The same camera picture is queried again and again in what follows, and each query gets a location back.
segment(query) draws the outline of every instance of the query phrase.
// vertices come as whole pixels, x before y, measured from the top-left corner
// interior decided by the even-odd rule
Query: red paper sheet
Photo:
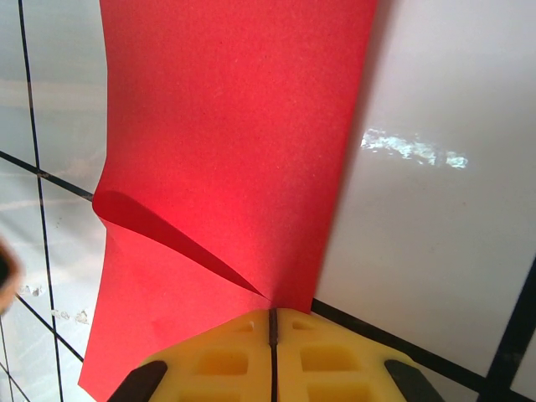
[[[374,0],[100,0],[106,257],[80,385],[242,313],[307,312]]]

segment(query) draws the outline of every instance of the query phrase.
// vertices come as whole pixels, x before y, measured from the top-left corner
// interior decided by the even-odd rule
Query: yellow plastic part
[[[277,310],[279,402],[405,402],[384,366],[405,354],[346,328]],[[151,356],[167,372],[150,402],[270,402],[268,311],[255,311]]]
[[[270,402],[268,311],[254,311],[152,355],[167,372],[150,402]]]
[[[405,354],[320,317],[278,309],[277,318],[280,402],[405,402],[384,366],[415,366]]]

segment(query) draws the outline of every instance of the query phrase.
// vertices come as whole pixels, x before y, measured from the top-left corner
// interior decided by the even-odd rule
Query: dark object
[[[108,402],[149,402],[167,371],[167,364],[161,360],[132,370]]]
[[[9,278],[9,264],[6,257],[0,252],[0,288]]]
[[[408,402],[445,402],[417,368],[398,360],[386,360],[384,364]]]
[[[268,343],[271,349],[271,402],[277,402],[277,309],[268,311]]]

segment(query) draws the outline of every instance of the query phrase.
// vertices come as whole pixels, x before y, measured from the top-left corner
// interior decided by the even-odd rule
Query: black line
[[[51,183],[54,183],[57,186],[60,186],[64,190],[67,190],[74,195],[78,195],[79,197],[87,199],[90,202],[93,201],[93,194],[90,193],[89,191],[85,191],[83,188],[75,186],[72,183],[66,182],[64,179],[58,178],[57,176],[54,176],[53,174],[47,173],[43,170],[39,170],[39,171],[40,171],[39,175],[45,180]]]
[[[30,173],[38,174],[38,172],[39,172],[39,170],[35,166],[32,166],[29,163],[26,163],[25,161],[21,161],[17,157],[11,156],[8,153],[0,151],[0,157],[2,159],[5,159],[8,162],[11,162],[14,165],[19,166],[20,168],[22,168],[24,170],[29,171]]]
[[[28,87],[28,105],[30,109],[30,123],[32,125],[33,149],[37,150],[37,135],[35,131],[34,98],[32,92],[32,78],[30,76],[30,60],[28,57],[28,45],[26,43],[26,28],[24,26],[23,0],[18,0],[18,16],[20,18],[20,33],[23,40],[24,67],[26,68],[26,84]],[[39,169],[39,153],[35,153],[35,166]]]
[[[268,311],[268,343],[271,351],[271,402],[277,402],[278,390],[277,386],[277,342],[278,342],[278,327],[277,327],[277,309],[271,308]]]
[[[9,361],[8,361],[8,351],[6,349],[6,338],[3,334],[3,323],[2,318],[0,317],[0,332],[2,333],[2,346],[3,346],[3,356],[6,360],[6,369],[4,370],[7,374],[9,374]],[[13,400],[13,386],[11,385],[11,381],[9,381],[9,393],[11,394],[11,401]]]
[[[17,387],[17,389],[19,390],[19,392],[21,393],[21,395],[28,401],[30,402],[30,399],[28,396],[26,396],[26,394],[21,390],[21,388],[18,386],[17,384],[17,381],[15,381],[15,379],[11,376],[11,373],[9,373],[8,370],[6,370],[5,367],[3,367],[3,364],[0,363],[0,368],[2,368],[3,371],[5,371],[5,373],[8,375],[9,377],[9,387],[11,388],[12,390],[12,393],[11,393],[11,398],[12,400],[14,400],[13,398],[13,388],[11,387],[11,383],[15,384],[15,386]]]
[[[342,312],[341,310],[329,306],[317,299],[312,300],[311,309],[312,312],[315,312],[319,316],[325,317],[350,331],[407,354],[418,364],[421,364],[448,379],[456,381],[458,384],[461,384],[468,389],[472,389],[478,393],[483,390],[485,379],[481,375],[473,373],[467,368],[463,368],[441,356],[428,352],[413,343],[398,338],[395,335],[359,320],[356,317],[352,317],[346,312]]]
[[[487,372],[487,387],[477,402],[497,400],[497,392],[512,386],[519,365],[536,330],[536,259],[528,272],[501,342]]]
[[[61,335],[59,335],[59,333],[54,332],[54,329],[21,296],[17,295],[17,298],[26,308],[30,310],[32,314],[35,315],[38,320],[41,321],[43,325],[46,326],[49,331],[51,331],[58,338],[60,342],[64,344],[66,348],[70,350],[72,354],[74,354],[77,359],[79,359],[82,363],[84,362],[84,358],[78,352],[76,352],[76,350],[70,346],[70,344]]]
[[[32,92],[32,78],[30,74],[30,63],[28,56],[28,44],[26,42],[26,28],[24,26],[24,10],[23,10],[23,0],[18,0],[18,15],[20,17],[20,33],[23,40],[23,52],[24,52],[24,67],[26,68],[26,81],[28,84],[28,105],[30,109],[30,122],[32,124],[32,137],[33,137],[33,149],[35,153],[35,167],[40,173],[39,165],[39,148],[37,141],[37,130],[35,128],[35,114],[34,114],[34,96]],[[44,204],[43,204],[43,185],[41,183],[40,174],[37,175],[37,189],[39,192],[39,209],[41,210],[41,225],[43,226],[43,243],[44,243],[44,261],[46,264],[47,270],[47,280],[49,282],[49,299],[50,299],[50,309],[54,310],[54,293],[52,290],[52,277],[50,275],[50,258],[49,258],[49,243],[47,240],[47,225],[44,217]],[[56,319],[52,316],[52,328],[54,329],[54,335],[57,333],[56,330]],[[56,368],[58,370],[58,386],[59,386],[59,401],[64,401],[63,387],[61,386],[61,369],[59,366],[59,348],[58,348],[58,338],[54,336],[54,349],[56,352]]]
[[[64,179],[54,176],[51,173],[38,169],[35,166],[32,166],[29,163],[26,163],[25,161],[22,161],[18,159],[17,157],[14,157],[13,155],[9,155],[8,153],[0,151],[0,158],[12,163],[13,165],[17,165],[18,167],[30,173],[36,174],[39,177],[44,178],[48,182],[51,182],[57,186],[60,186],[64,190],[67,190],[75,195],[78,195],[79,197],[87,199],[90,202],[93,201],[93,194],[90,193],[89,191],[86,191],[83,188],[75,186],[73,183],[66,182]]]

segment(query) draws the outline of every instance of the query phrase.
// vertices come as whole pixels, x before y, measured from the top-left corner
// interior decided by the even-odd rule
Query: white surface
[[[106,155],[106,57],[98,0],[25,0],[41,168],[93,192]]]
[[[0,151],[35,165],[18,5],[0,0]]]
[[[9,372],[32,402],[59,400],[54,336],[20,302],[2,319]]]
[[[512,384],[512,389],[519,392],[521,395],[527,396],[530,399],[536,400],[536,387],[534,379],[536,378],[536,338],[533,336],[532,341],[528,345],[527,353],[521,366],[519,367],[518,375]]]
[[[485,375],[536,251],[536,3],[393,3],[317,298]]]
[[[0,159],[0,183],[0,235],[25,270],[21,295],[52,324],[37,178]]]
[[[454,381],[427,368],[420,367],[420,371],[430,381],[435,390],[443,397],[445,402],[475,402],[478,394],[459,385]]]
[[[59,366],[64,402],[94,402],[94,399],[78,386],[82,362],[62,343],[59,343]]]
[[[82,356],[95,311],[106,230],[91,203],[43,181],[58,333]]]

